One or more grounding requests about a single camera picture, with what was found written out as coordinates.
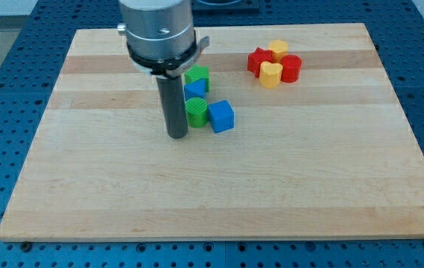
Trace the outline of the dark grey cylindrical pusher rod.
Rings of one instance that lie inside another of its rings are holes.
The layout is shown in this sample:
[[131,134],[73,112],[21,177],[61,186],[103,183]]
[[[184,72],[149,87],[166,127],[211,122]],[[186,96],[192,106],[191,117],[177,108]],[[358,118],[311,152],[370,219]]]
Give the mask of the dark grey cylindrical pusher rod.
[[156,82],[168,135],[184,138],[188,133],[188,122],[182,78],[157,77]]

